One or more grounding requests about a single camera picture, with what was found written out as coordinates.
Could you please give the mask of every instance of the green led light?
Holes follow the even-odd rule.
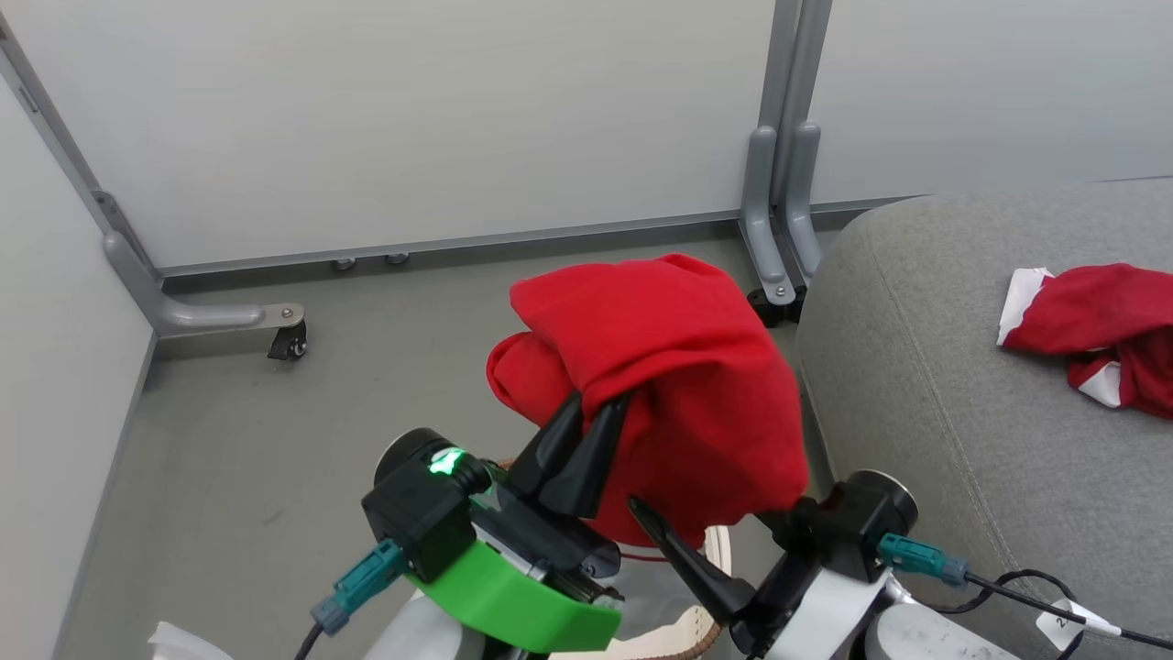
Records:
[[[452,471],[456,469],[456,462],[462,456],[465,456],[465,450],[460,448],[448,448],[439,451],[432,457],[432,465],[428,465],[428,472],[433,475],[452,475]]]

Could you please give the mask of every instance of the white trim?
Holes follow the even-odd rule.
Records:
[[[1105,365],[1078,389],[1108,408],[1120,408],[1120,363]]]
[[[1003,346],[1011,329],[1023,324],[1023,313],[1035,301],[1035,295],[1043,287],[1043,279],[1055,277],[1045,267],[1018,267],[1010,275],[1010,290],[1006,302],[1002,306],[1002,318],[998,319],[998,346]]]

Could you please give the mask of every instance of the black cable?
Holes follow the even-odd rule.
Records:
[[[319,637],[321,637],[321,624],[314,624],[313,627],[310,628],[310,634],[305,635],[305,641],[301,642],[301,648],[297,649],[297,655],[293,656],[293,660],[305,660],[305,658],[310,655],[310,649],[313,648],[313,642],[318,641]]]
[[[1167,648],[1169,651],[1173,651],[1173,641],[1169,641],[1167,639],[1161,639],[1159,637],[1140,634],[1138,632],[1127,631],[1125,628],[1120,628],[1120,639],[1128,639],[1132,641],[1139,641],[1140,644],[1150,644],[1158,648]]]
[[[969,576],[970,573],[967,573],[965,576],[967,579],[969,578]],[[997,580],[994,580],[994,584],[1001,587],[1002,585],[1011,580],[1018,580],[1022,578],[1038,578],[1040,580],[1046,580],[1052,585],[1055,585],[1056,587],[1058,587],[1059,591],[1063,592],[1063,597],[1066,598],[1067,600],[1078,600],[1076,598],[1076,594],[1071,591],[1071,588],[1069,588],[1067,585],[1063,584],[1063,580],[1056,578],[1055,576],[1050,576],[1047,573],[1044,573],[1042,571],[1036,571],[1033,569],[1024,569],[1022,571],[1011,571],[1009,573],[1003,573],[1002,576],[998,577]],[[992,590],[988,591],[983,588],[982,592],[978,593],[976,597],[974,597],[970,600],[967,600],[961,605],[956,606],[928,605],[927,607],[941,614],[964,614],[965,612],[972,612],[974,610],[977,610],[977,606],[989,600],[990,597],[994,596],[994,593],[995,592]]]
[[[968,601],[965,601],[965,603],[963,603],[961,605],[957,605],[957,606],[934,606],[934,605],[928,605],[927,607],[929,607],[930,610],[935,610],[936,612],[940,612],[941,614],[962,614],[962,613],[971,612],[971,611],[976,610],[979,605],[982,605],[983,603],[985,603],[986,600],[989,600],[990,596],[992,596],[992,594],[996,593],[998,596],[1004,596],[1004,597],[1006,597],[1006,598],[1009,598],[1011,600],[1016,600],[1018,603],[1022,603],[1023,605],[1028,605],[1028,606],[1033,607],[1036,610],[1042,610],[1043,612],[1046,612],[1049,614],[1053,614],[1056,617],[1060,617],[1063,619],[1067,619],[1069,621],[1074,621],[1074,622],[1077,622],[1079,625],[1084,625],[1084,626],[1087,625],[1087,619],[1085,619],[1084,617],[1080,617],[1079,614],[1074,614],[1074,613],[1067,612],[1066,610],[1059,610],[1058,607],[1055,607],[1053,605],[1050,605],[1050,604],[1036,600],[1033,598],[1030,598],[1029,596],[1021,594],[1021,593],[1018,593],[1018,592],[1016,592],[1013,590],[1009,590],[1009,588],[1005,588],[1003,586],[1006,583],[1009,583],[1011,580],[1017,580],[1019,578],[1039,578],[1039,579],[1046,580],[1046,581],[1051,583],[1052,585],[1059,587],[1059,591],[1063,592],[1063,596],[1067,600],[1071,600],[1073,603],[1078,601],[1078,599],[1076,598],[1076,594],[1067,587],[1067,585],[1063,584],[1063,580],[1060,580],[1060,579],[1058,579],[1058,578],[1056,578],[1053,576],[1049,576],[1049,574],[1046,574],[1046,573],[1044,573],[1042,571],[1036,571],[1033,569],[1024,569],[1022,571],[1011,571],[1009,573],[1003,573],[1001,577],[998,577],[997,580],[994,580],[992,583],[989,581],[989,580],[986,580],[986,579],[984,579],[984,578],[982,578],[982,577],[979,577],[979,576],[975,576],[974,573],[965,573],[965,581],[968,581],[968,583],[970,583],[972,585],[977,585],[977,586],[982,587],[982,592],[981,593],[978,593],[975,598],[972,598],[972,599],[970,599],[970,600],[968,600]],[[1079,647],[1079,642],[1083,641],[1083,638],[1084,638],[1084,633],[1080,632],[1071,641],[1071,644],[1067,646],[1067,648],[1063,649],[1063,654],[1059,655],[1059,658],[1057,658],[1056,660],[1067,660],[1069,658],[1071,658],[1071,654],[1074,652],[1076,648]],[[1158,648],[1165,648],[1167,651],[1173,651],[1173,641],[1171,641],[1171,640],[1161,639],[1161,638],[1157,638],[1157,637],[1152,637],[1152,635],[1146,635],[1146,634],[1143,634],[1143,633],[1138,633],[1135,631],[1130,631],[1127,628],[1120,628],[1120,639],[1126,639],[1126,640],[1130,640],[1130,641],[1135,641],[1135,642],[1139,642],[1139,644],[1147,644],[1150,646],[1155,646]]]
[[[974,576],[972,573],[965,573],[965,580],[972,583],[970,578],[977,578],[981,580],[981,578]],[[1012,592],[1010,590],[1004,590],[1002,588],[1002,585],[1005,585],[1011,580],[1018,580],[1022,578],[1038,578],[1040,580],[1046,580],[1052,585],[1055,585],[1056,587],[1058,587],[1058,590],[1063,592],[1063,597],[1066,598],[1067,600],[1071,600],[1073,603],[1078,600],[1076,598],[1076,593],[1071,591],[1071,588],[1067,585],[1065,585],[1063,580],[1060,580],[1059,578],[1056,578],[1055,576],[1051,576],[1049,573],[1044,573],[1043,571],[1036,571],[1033,569],[1023,569],[1022,571],[1011,571],[1009,573],[1003,573],[1002,576],[998,576],[998,579],[994,580],[994,583],[985,583],[985,580],[982,580],[983,583],[985,583],[985,585],[989,585],[991,588],[986,588],[985,586],[978,585],[982,586],[982,592],[961,605],[951,607],[941,605],[928,605],[927,607],[929,607],[930,610],[935,610],[941,614],[963,614],[965,612],[972,612],[974,610],[977,610],[979,605],[989,600],[989,598],[995,593],[1005,596],[1004,592],[1009,592],[1013,594],[1010,598],[1018,600],[1016,597],[1022,597],[1022,594],[1019,594],[1018,592]],[[1028,603],[1026,605],[1035,606],[1035,604],[1046,605],[1037,600],[1031,600],[1031,603]],[[1074,614],[1072,614],[1071,612],[1060,611],[1060,613],[1064,617],[1074,617]],[[1084,641],[1084,633],[1080,632],[1079,634],[1076,635],[1074,639],[1071,640],[1071,644],[1069,644],[1067,647],[1063,649],[1063,653],[1060,653],[1058,658],[1056,658],[1055,660],[1069,660],[1071,658],[1071,654],[1074,653],[1077,648],[1079,648],[1079,645],[1083,644],[1083,641]]]
[[[1050,605],[1047,603],[1043,603],[1042,600],[1035,600],[1033,598],[1031,598],[1029,596],[1021,594],[1021,593],[1018,593],[1018,592],[1016,592],[1013,590],[1008,590],[1006,587],[1002,586],[1005,583],[1002,583],[1002,584],[991,583],[991,581],[989,581],[989,580],[986,580],[984,578],[979,578],[979,577],[975,576],[974,573],[965,573],[965,581],[969,583],[969,584],[971,584],[971,585],[977,585],[977,586],[982,587],[982,592],[983,593],[986,592],[986,591],[994,592],[994,593],[996,593],[998,596],[1004,596],[1004,597],[1006,597],[1006,598],[1009,598],[1011,600],[1017,600],[1018,603],[1022,603],[1023,605],[1028,605],[1028,606],[1033,607],[1036,610],[1042,610],[1043,612],[1046,612],[1047,614],[1052,614],[1055,617],[1062,617],[1064,619],[1074,621],[1074,622],[1080,624],[1080,625],[1086,625],[1087,624],[1087,619],[1080,617],[1079,614],[1072,614],[1071,612],[1069,612],[1066,610],[1059,610],[1058,607],[1056,607],[1053,605]]]

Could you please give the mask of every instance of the floor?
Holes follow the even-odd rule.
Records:
[[[757,285],[727,230],[613,243],[425,253],[401,266],[371,259],[337,274],[314,264],[172,286],[194,301],[300,301],[310,353],[293,365],[265,360],[271,335],[260,333],[161,346],[61,658],[144,660],[161,620],[236,660],[292,658],[308,608],[371,546],[359,498],[391,440],[433,427],[474,454],[506,458],[533,435],[484,383],[489,351],[523,328],[509,307],[513,281],[680,251],[726,268],[746,290]],[[794,332],[773,329],[787,356]],[[764,577],[778,554],[768,535],[752,520],[732,533],[735,572]],[[396,585],[311,656],[361,658],[408,594]]]

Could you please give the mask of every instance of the gray metal frame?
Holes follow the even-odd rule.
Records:
[[[102,249],[122,284],[161,339],[205,335],[265,327],[291,327],[303,321],[297,302],[270,305],[190,305],[160,288],[162,279],[114,195],[97,184],[86,158],[49,101],[33,67],[0,15],[0,76],[8,82],[25,113],[60,163],[69,182],[102,230]]]
[[[102,239],[106,260],[118,273],[130,297],[162,339],[225,333],[230,329],[289,327],[305,318],[297,302],[269,305],[189,305],[160,290],[158,283],[138,260],[126,236],[111,231]]]
[[[114,195],[100,186],[2,15],[0,15],[0,52],[6,57],[0,57],[0,69],[2,69],[0,73],[5,74],[13,90],[22,98],[38,130],[82,195],[102,232],[121,233],[142,267],[154,279],[739,218],[743,237],[767,299],[772,304],[784,305],[795,299],[798,285],[814,274],[821,258],[821,250],[811,223],[809,204],[819,127],[807,122],[806,116],[829,20],[830,1],[777,0],[774,4],[758,127],[751,131],[748,140],[741,209],[549,231],[328,250],[164,268],[154,266]],[[774,237],[771,222],[775,205],[784,230],[781,245]],[[795,260],[799,267],[793,266]],[[216,321],[210,318],[209,322],[215,325]],[[171,332],[175,327],[164,329]]]
[[[806,121],[819,70],[830,0],[778,0],[758,128],[750,135],[741,233],[766,299],[787,305],[814,275],[822,249],[811,222],[811,185],[820,128]],[[774,239],[769,210],[779,206],[785,245]],[[786,257],[798,271],[787,272]]]

